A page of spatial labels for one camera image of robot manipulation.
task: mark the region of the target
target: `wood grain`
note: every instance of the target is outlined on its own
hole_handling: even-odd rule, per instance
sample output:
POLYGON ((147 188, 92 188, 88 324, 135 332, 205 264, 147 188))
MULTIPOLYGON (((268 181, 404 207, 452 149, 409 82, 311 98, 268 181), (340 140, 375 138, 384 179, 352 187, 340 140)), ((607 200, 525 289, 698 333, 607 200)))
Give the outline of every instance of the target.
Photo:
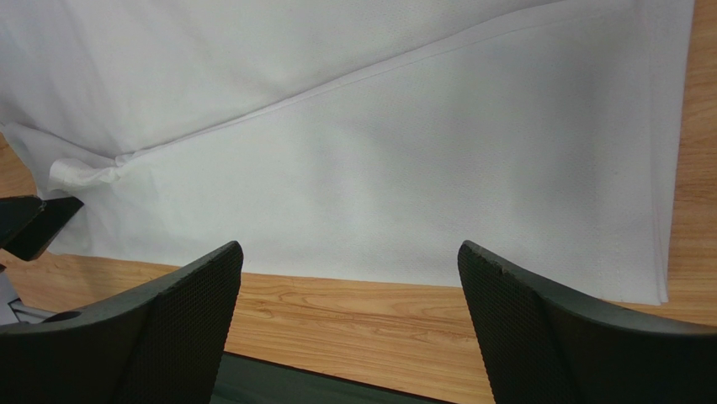
MULTIPOLYGON (((717 326, 717 0, 697 0, 677 170, 669 290, 663 306, 626 305, 717 326)), ((0 196, 32 194, 0 141, 0 196)), ((64 311, 173 268, 44 255, 0 263, 24 302, 64 311)), ((244 274, 228 351, 459 403, 492 402, 456 288, 244 274)))

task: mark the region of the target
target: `white cloth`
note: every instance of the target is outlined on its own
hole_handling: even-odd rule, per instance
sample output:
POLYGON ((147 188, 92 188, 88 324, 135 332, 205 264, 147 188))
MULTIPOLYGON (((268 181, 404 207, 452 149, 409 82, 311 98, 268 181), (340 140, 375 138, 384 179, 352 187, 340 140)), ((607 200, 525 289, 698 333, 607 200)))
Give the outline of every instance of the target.
POLYGON ((248 272, 458 285, 471 239, 667 299, 692 0, 77 3, 0 31, 8 142, 86 204, 51 251, 180 265, 236 239, 248 272))

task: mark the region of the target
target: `wooden table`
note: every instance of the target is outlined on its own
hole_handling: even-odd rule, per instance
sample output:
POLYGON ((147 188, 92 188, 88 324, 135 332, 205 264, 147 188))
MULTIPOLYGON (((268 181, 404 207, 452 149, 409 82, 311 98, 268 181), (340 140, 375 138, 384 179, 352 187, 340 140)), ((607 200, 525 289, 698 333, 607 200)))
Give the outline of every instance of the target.
MULTIPOLYGON (((697 0, 682 117, 669 290, 660 307, 717 326, 717 0, 697 0)), ((33 194, 0 139, 0 196, 33 194)), ((25 304, 64 311, 171 267, 46 254, 0 263, 25 304)), ((245 274, 226 350, 459 403, 492 402, 461 290, 245 274)))

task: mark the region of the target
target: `dark green surface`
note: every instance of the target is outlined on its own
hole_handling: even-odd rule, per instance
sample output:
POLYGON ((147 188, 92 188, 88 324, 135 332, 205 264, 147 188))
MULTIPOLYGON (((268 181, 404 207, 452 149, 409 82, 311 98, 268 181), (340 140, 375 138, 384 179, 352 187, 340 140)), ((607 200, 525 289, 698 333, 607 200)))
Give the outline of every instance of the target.
POLYGON ((211 404, 445 403, 225 353, 211 404))

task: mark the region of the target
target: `black object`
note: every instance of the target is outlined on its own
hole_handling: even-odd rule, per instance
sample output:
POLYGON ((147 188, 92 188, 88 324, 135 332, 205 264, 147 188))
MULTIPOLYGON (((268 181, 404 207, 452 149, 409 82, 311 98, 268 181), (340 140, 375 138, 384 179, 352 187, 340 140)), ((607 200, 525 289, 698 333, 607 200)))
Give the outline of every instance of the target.
POLYGON ((242 260, 230 242, 107 300, 0 327, 0 401, 209 402, 242 260))
POLYGON ((225 353, 216 376, 211 404, 448 404, 225 353))
POLYGON ((717 327, 612 305, 473 242, 458 266, 497 404, 717 402, 717 327))
POLYGON ((82 208, 74 197, 42 200, 36 196, 0 199, 0 248, 32 261, 82 208))

